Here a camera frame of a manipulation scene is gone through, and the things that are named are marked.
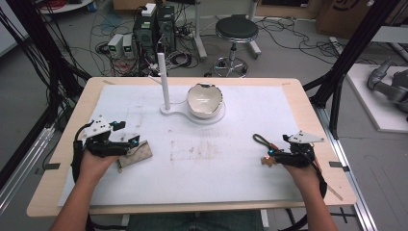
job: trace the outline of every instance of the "gray floor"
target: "gray floor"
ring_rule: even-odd
[[[75,58],[92,76],[110,75],[109,71],[104,71],[101,74],[101,71],[98,70],[98,68],[101,70],[109,69],[109,62],[106,58],[102,58],[104,59],[104,63],[102,63],[98,57],[92,56],[89,51],[84,50],[94,51],[93,49],[98,42],[109,40],[107,36],[97,36],[101,35],[101,32],[105,32],[105,34],[110,32],[109,28],[104,29],[101,24],[119,25],[128,22],[123,24],[123,27],[116,29],[118,33],[123,33],[128,30],[127,28],[132,27],[132,23],[129,23],[131,20],[130,14],[117,14],[113,11],[88,13],[79,10],[58,15],[58,21],[66,40],[73,47],[72,51]],[[207,25],[215,21],[214,17],[203,19],[201,26],[206,28]],[[292,23],[289,20],[281,20],[280,22],[287,25]],[[318,41],[328,41],[328,37],[316,34],[314,22],[296,21],[294,25],[296,31],[309,37],[307,43],[310,45],[316,45]],[[203,35],[213,35],[214,33],[213,24]],[[302,38],[295,36],[291,31],[272,32],[272,35],[279,44],[289,47],[298,47],[302,41]],[[323,56],[317,49],[307,50],[308,53],[331,64],[325,63],[302,53],[298,49],[278,46],[273,39],[270,34],[264,31],[260,32],[257,43],[263,54],[258,60],[254,60],[251,52],[244,49],[246,46],[239,46],[237,56],[249,64],[248,78],[296,78],[302,84],[306,84],[326,73],[332,63],[336,61],[333,57]],[[200,62],[195,68],[170,70],[168,72],[170,77],[203,76],[217,58],[228,55],[230,43],[215,37],[203,37],[203,42],[209,55],[208,59]],[[341,43],[346,44],[346,40],[341,40]],[[362,58],[381,63],[388,56],[392,56],[396,64],[406,65],[406,62],[393,51],[383,48],[377,43],[371,44],[365,50]],[[19,49],[12,50],[0,59],[0,95],[2,108],[0,114],[2,119],[0,167],[3,167],[46,106],[45,86],[40,82]],[[57,141],[59,135],[56,134],[53,143]],[[350,84],[344,81],[339,117],[339,136],[378,230],[406,230],[408,227],[408,199],[404,195],[408,191],[405,173],[405,169],[408,167],[408,143],[406,142],[408,135],[377,132]],[[47,147],[33,172],[29,174],[5,213],[0,217],[1,230],[44,230],[51,224],[52,218],[28,218],[25,213],[41,177],[35,174],[35,170],[40,167],[45,154],[51,149],[52,146]],[[337,207],[330,209],[333,213],[340,212],[340,208]],[[349,207],[345,207],[344,212],[353,213]],[[300,218],[304,214],[304,210],[296,209],[294,213],[296,218]],[[268,210],[268,217],[272,230],[290,225],[284,210]],[[355,218],[347,218],[347,223],[344,222],[343,218],[335,217],[335,220],[340,230],[361,230]],[[108,221],[118,224],[120,218],[108,218]]]

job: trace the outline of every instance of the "human arm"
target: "human arm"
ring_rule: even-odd
[[[93,191],[117,158],[100,158],[93,156],[87,149],[84,151],[78,180],[49,230],[85,230]]]
[[[285,168],[291,174],[294,183],[302,194],[307,212],[309,230],[338,230],[336,223],[320,195],[319,179],[315,169],[311,166],[285,166]]]

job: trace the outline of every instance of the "stool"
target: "stool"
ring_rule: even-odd
[[[229,57],[219,58],[213,64],[213,70],[218,76],[228,77],[236,73],[245,77],[248,65],[242,59],[235,57],[237,43],[249,43],[258,36],[258,26],[245,17],[231,16],[222,18],[216,25],[217,35],[227,41],[232,41]]]

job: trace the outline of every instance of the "forearm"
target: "forearm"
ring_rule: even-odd
[[[78,181],[50,230],[85,230],[95,186],[96,184]]]
[[[309,230],[338,230],[323,198],[320,195],[319,189],[301,191],[301,193],[305,202]]]

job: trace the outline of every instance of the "white bowl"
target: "white bowl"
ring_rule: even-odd
[[[222,107],[222,92],[215,85],[196,84],[187,94],[190,112],[200,118],[216,116]]]

